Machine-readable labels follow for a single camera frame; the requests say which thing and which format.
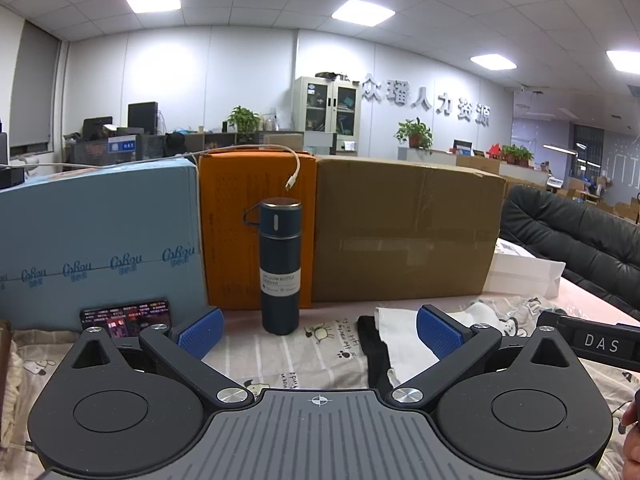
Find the ceiling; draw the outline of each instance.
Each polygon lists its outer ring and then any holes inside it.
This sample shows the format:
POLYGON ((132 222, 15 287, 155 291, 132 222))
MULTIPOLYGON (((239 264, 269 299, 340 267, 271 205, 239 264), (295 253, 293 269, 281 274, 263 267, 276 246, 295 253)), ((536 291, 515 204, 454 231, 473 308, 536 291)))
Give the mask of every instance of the ceiling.
POLYGON ((640 0, 367 0, 396 11, 377 27, 331 18, 346 0, 181 1, 181 10, 133 14, 125 0, 0 0, 69 41, 179 25, 336 32, 425 54, 515 88, 517 116, 538 111, 517 106, 531 97, 521 87, 539 88, 545 95, 535 104, 542 113, 568 119, 558 111, 566 104, 580 122, 593 118, 602 127, 607 116, 623 113, 622 122, 612 123, 616 130, 640 134, 636 99, 627 87, 640 86, 640 76, 617 72, 605 54, 640 50, 640 0), (517 69, 491 72, 469 61, 489 53, 504 55, 517 69))

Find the finger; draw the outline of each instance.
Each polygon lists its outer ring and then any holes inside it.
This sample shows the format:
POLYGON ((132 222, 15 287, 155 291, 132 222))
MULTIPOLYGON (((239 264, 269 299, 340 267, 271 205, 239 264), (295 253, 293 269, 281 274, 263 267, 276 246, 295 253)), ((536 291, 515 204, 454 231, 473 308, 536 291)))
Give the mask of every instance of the finger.
POLYGON ((622 420, 620 424, 623 426, 629 426, 634 422, 638 421, 638 410, 636 410, 636 402, 633 401, 628 408, 625 410, 624 415, 622 415, 622 420))
POLYGON ((626 435, 622 456, 625 460, 640 462, 640 429, 637 424, 626 435))
POLYGON ((622 480, 639 480, 640 463, 635 460, 625 460, 622 466, 622 480))

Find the blue thermos bottle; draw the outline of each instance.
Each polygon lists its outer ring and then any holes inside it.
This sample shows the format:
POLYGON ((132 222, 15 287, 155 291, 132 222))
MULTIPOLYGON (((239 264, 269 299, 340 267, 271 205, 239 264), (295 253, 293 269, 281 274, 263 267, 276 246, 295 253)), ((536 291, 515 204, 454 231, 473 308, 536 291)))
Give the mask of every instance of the blue thermos bottle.
POLYGON ((286 335, 300 322, 302 203, 277 197, 262 200, 257 207, 262 326, 272 334, 286 335))

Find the orange box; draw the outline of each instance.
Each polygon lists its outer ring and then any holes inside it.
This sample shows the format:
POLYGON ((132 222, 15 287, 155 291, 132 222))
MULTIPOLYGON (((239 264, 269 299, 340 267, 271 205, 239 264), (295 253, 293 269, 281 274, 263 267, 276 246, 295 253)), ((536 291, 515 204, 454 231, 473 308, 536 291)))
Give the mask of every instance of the orange box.
MULTIPOLYGON (((200 215, 209 304, 229 310, 259 310, 258 228, 242 222, 244 212, 265 198, 302 201, 300 307, 311 306, 311 277, 316 220, 316 159, 299 153, 300 173, 291 153, 267 150, 201 156, 200 215)), ((257 211, 248 220, 257 221, 257 211)))

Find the phone screen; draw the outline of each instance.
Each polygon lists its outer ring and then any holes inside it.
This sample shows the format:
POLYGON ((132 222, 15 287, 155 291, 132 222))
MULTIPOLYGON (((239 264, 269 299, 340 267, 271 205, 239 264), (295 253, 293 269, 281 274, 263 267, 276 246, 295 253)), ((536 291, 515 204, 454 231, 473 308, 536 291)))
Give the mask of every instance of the phone screen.
POLYGON ((101 326, 111 337, 134 337, 150 325, 164 323, 171 326, 169 303, 165 300, 149 301, 124 306, 82 310, 82 329, 101 326))

